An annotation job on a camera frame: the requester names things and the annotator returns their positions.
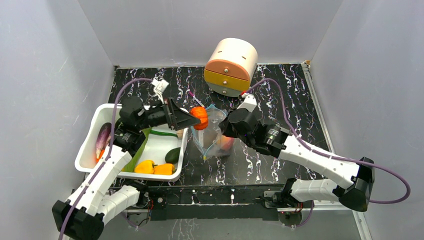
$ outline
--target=white plastic basket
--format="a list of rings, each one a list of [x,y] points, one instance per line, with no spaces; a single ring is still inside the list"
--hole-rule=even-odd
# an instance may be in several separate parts
[[[119,112],[122,106],[118,104],[116,110],[116,120],[119,119]],[[99,134],[100,128],[104,123],[110,122],[112,119],[114,105],[111,103],[106,103],[100,105],[91,120],[90,129],[88,130],[87,137],[79,149],[78,155],[75,159],[75,168],[84,173],[91,173],[93,168],[96,165],[96,139]],[[153,127],[153,130],[166,132],[166,133],[176,133],[176,131],[168,128],[168,125],[161,125]],[[163,181],[163,182],[175,182],[180,178],[181,168],[183,167],[183,157],[184,152],[187,146],[187,133],[188,128],[185,128],[183,131],[182,139],[173,137],[173,136],[158,136],[150,134],[148,136],[147,144],[145,145],[144,151],[138,160],[136,166],[144,160],[153,160],[155,164],[161,165],[165,164],[166,154],[174,148],[181,147],[179,152],[178,163],[175,164],[175,172],[172,175],[158,175],[158,174],[144,174],[144,173],[135,173],[135,172],[120,172],[118,174],[119,178],[128,178],[128,179],[142,179],[142,180],[152,180],[152,181]]]

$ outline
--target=gray wall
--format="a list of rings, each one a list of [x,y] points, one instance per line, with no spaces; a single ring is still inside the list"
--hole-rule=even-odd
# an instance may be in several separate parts
[[[411,197],[370,204],[374,240],[423,239],[424,2],[345,0],[311,62],[336,152],[367,156],[402,174]],[[376,171],[372,198],[401,197],[396,178]]]
[[[0,233],[57,239],[52,216],[113,66],[77,0],[0,2]]]
[[[240,38],[259,63],[310,60],[342,0],[79,0],[114,65],[205,65]]]

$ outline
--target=clear plastic bag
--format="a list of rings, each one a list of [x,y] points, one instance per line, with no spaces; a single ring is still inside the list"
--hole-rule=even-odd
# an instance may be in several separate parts
[[[228,112],[216,108],[213,104],[206,108],[208,125],[203,130],[196,130],[191,127],[194,143],[203,154],[203,159],[207,160],[212,156],[229,156],[234,145],[234,138],[222,135],[218,126],[226,117]]]

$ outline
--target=metal frame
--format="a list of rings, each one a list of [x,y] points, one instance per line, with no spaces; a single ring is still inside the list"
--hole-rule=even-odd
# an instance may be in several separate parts
[[[314,207],[313,207],[313,211],[351,211],[349,208],[343,206],[341,203],[339,202],[333,202],[331,203],[330,201],[313,201],[314,203]],[[302,209],[303,211],[309,212],[311,210],[310,207],[304,207]],[[278,212],[294,212],[294,209],[292,207],[281,207],[281,208],[277,208]]]
[[[313,84],[313,81],[312,81],[311,73],[309,71],[309,65],[306,64],[306,62],[302,62],[301,66],[302,66],[303,73],[304,73],[304,76],[305,76],[306,84],[309,87],[309,91],[310,91],[310,94],[311,94],[311,97],[312,97],[312,100],[313,100],[313,104],[314,104],[316,112],[318,114],[319,122],[321,123],[321,127],[322,127],[322,130],[324,132],[324,137],[325,137],[325,140],[326,140],[328,148],[329,148],[328,150],[332,153],[335,153],[334,146],[333,146],[333,143],[330,139],[330,135],[329,135],[329,132],[328,132],[328,129],[327,129],[327,125],[326,125],[326,122],[324,120],[324,115],[323,115],[323,112],[321,111],[321,107],[320,107],[320,104],[318,102],[317,94],[315,93],[314,84]],[[370,230],[368,228],[367,221],[365,219],[364,213],[358,212],[358,211],[352,211],[352,213],[353,213],[353,217],[355,218],[355,222],[356,222],[356,226],[357,226],[358,231],[359,231],[360,239],[361,240],[372,240],[371,233],[370,233]]]

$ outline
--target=black tabletop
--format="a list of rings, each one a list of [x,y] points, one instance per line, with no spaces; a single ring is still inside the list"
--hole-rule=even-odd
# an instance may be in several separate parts
[[[225,110],[236,107],[240,102],[239,99],[213,92],[203,78],[203,71],[204,67],[200,66],[117,69],[109,103],[113,103],[122,86],[134,78],[164,78],[169,82],[169,86],[163,97],[173,97],[180,107],[187,110],[198,106],[188,94],[189,91],[192,91],[206,107],[212,104]],[[258,65],[251,86],[263,78],[272,78],[280,84],[289,120],[297,133],[301,134],[305,141],[328,150],[302,66],[300,64]],[[285,126],[283,109],[276,87],[270,83],[264,83],[256,88],[253,94],[257,100],[254,114],[265,123],[276,121]],[[120,100],[131,95],[137,95],[146,105],[157,101],[153,87],[146,82],[138,82],[128,87]],[[150,186],[284,184],[288,178],[302,180],[323,178],[320,174],[299,164],[259,154],[239,139],[235,140],[230,156],[212,157],[205,161],[203,154],[193,142],[193,134],[190,130],[188,134],[179,180],[176,182],[144,181],[144,183]],[[122,182],[123,179],[118,179],[115,187],[120,187]]]

